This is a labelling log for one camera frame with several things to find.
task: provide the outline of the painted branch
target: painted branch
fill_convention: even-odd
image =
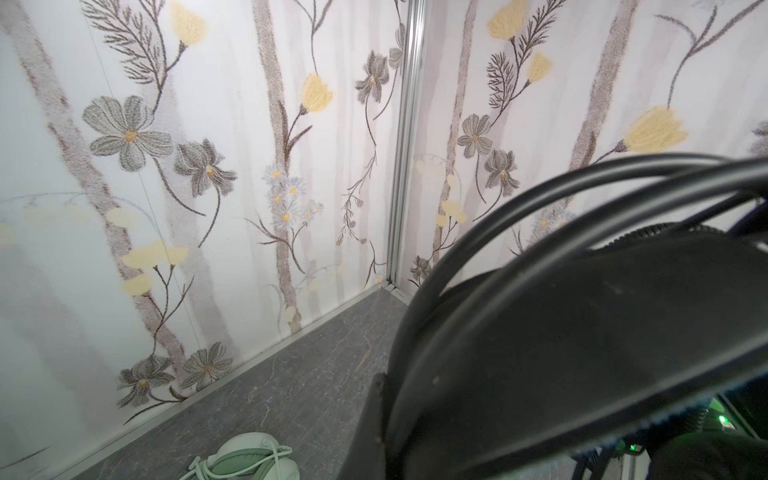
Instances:
[[[462,121],[464,109],[464,96],[467,91],[467,77],[469,70],[469,54],[472,52],[472,29],[475,26],[475,16],[478,11],[478,0],[470,0],[467,13],[464,17],[464,31],[462,33],[462,53],[458,58],[458,84],[456,85],[456,98],[453,102],[453,116],[451,118],[451,131],[448,136],[448,153],[445,156],[445,181],[440,193],[437,214],[445,215],[442,210],[442,202],[448,200],[451,186],[448,185],[448,176],[453,175],[453,164],[456,162],[456,140],[458,139],[458,126]],[[440,243],[442,242],[442,227],[435,226],[435,236],[432,239],[432,265],[440,260]]]
[[[283,93],[283,75],[280,72],[280,63],[277,61],[275,49],[275,37],[273,33],[272,12],[268,0],[251,0],[253,6],[253,23],[256,24],[256,34],[259,43],[259,56],[266,77],[266,97],[270,106],[270,123],[275,140],[275,162],[282,165],[284,171],[290,170],[290,158],[286,152],[287,119],[284,115],[283,105],[285,94]],[[273,206],[273,213],[277,213],[277,206]],[[276,228],[275,235],[289,241],[289,233],[285,227]],[[301,313],[296,305],[296,289],[290,276],[291,253],[287,243],[275,244],[277,279],[280,291],[285,299],[285,307],[296,307],[293,318],[288,320],[291,333],[301,330]]]
[[[608,31],[608,38],[600,56],[598,71],[592,81],[587,117],[581,124],[581,130],[576,137],[568,171],[589,165],[594,156],[594,149],[603,129],[603,123],[605,123],[605,118],[611,108],[611,95],[621,62],[624,61],[624,53],[627,49],[634,12],[638,3],[639,0],[621,0],[611,23],[611,29]],[[572,197],[568,197],[560,200],[541,209],[536,214],[533,233],[528,239],[529,244],[546,234],[548,226],[543,220],[552,217],[556,212],[565,212],[571,199]]]
[[[123,280],[133,278],[140,270],[126,266],[120,260],[131,249],[131,238],[124,228],[106,220],[107,212],[119,205],[112,199],[104,176],[91,163],[91,152],[74,125],[72,109],[58,82],[51,59],[18,0],[0,2],[0,23],[13,40],[18,60],[48,122],[48,130],[61,149],[62,161],[85,192],[88,202],[104,220],[104,236],[120,277]],[[134,296],[133,300],[147,331],[153,333],[161,318],[152,300],[147,296]],[[168,352],[177,375],[183,374],[184,347],[179,339],[164,326],[160,328],[157,340]]]

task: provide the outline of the floral wallpaper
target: floral wallpaper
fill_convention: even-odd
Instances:
[[[406,5],[0,5],[0,477],[382,282]]]
[[[398,285],[411,293],[500,204],[629,154],[766,154],[764,0],[462,0],[432,5]],[[540,210],[453,283],[497,268],[647,182]],[[680,219],[688,207],[657,221]],[[732,223],[741,210],[713,219]]]

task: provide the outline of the mint green headphones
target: mint green headphones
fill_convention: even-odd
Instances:
[[[179,480],[232,478],[253,473],[252,480],[299,480],[299,467],[287,458],[293,449],[266,433],[244,433],[229,439],[216,455],[196,457],[190,472]]]

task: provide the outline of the yellow flower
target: yellow flower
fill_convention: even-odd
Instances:
[[[113,223],[118,227],[123,227],[128,230],[136,228],[136,218],[133,212],[127,208],[113,208],[112,210],[109,210],[104,216],[107,218],[107,220],[109,220],[110,223]]]
[[[178,265],[187,259],[190,249],[186,247],[171,247],[166,252],[168,254],[168,262],[171,265]]]
[[[73,220],[79,227],[91,228],[91,213],[88,209],[75,204],[64,205],[64,215]]]
[[[181,2],[173,2],[170,6],[170,23],[174,33],[181,43],[189,46],[198,43],[205,37],[205,20],[192,12]]]
[[[13,247],[16,243],[15,237],[13,227],[7,223],[0,223],[0,250]]]
[[[333,93],[317,74],[310,73],[301,89],[301,104],[307,111],[321,111],[331,102]]]
[[[121,258],[123,263],[133,268],[147,269],[166,260],[165,246],[162,240],[155,240],[149,245],[134,248]]]
[[[52,209],[48,207],[38,207],[37,205],[27,205],[22,210],[24,212],[24,222],[37,228],[53,227],[55,215]]]
[[[152,276],[149,273],[141,273],[130,280],[125,280],[121,289],[131,296],[143,295],[152,288]]]
[[[520,33],[524,20],[525,0],[512,0],[488,20],[488,33],[502,40],[512,38]]]
[[[168,247],[166,249],[162,240],[155,240],[149,245],[134,248],[123,255],[121,260],[128,266],[146,270],[161,263],[178,265],[187,259],[188,253],[189,249],[186,247]]]
[[[552,60],[539,52],[534,53],[531,63],[528,65],[528,81],[533,83],[546,77],[552,69],[552,65]]]
[[[666,105],[653,107],[634,121],[616,151],[624,151],[622,147],[639,154],[665,151],[688,136],[686,131],[680,129],[682,125],[683,122],[677,120],[671,108]]]
[[[296,307],[291,305],[287,306],[285,310],[283,310],[283,315],[281,315],[282,320],[285,323],[290,323],[293,321],[293,317],[296,316]]]
[[[447,215],[450,217],[453,217],[456,219],[459,223],[464,223],[467,221],[467,214],[462,212],[462,206],[457,204],[456,202],[451,202],[450,200],[446,200],[442,202],[442,209],[445,211]]]

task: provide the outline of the gray marble floor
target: gray marble floor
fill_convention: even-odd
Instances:
[[[303,480],[333,480],[405,310],[385,290],[368,296],[76,480],[176,480],[196,455],[254,431],[293,447]],[[568,480],[574,464],[560,458],[501,478]]]

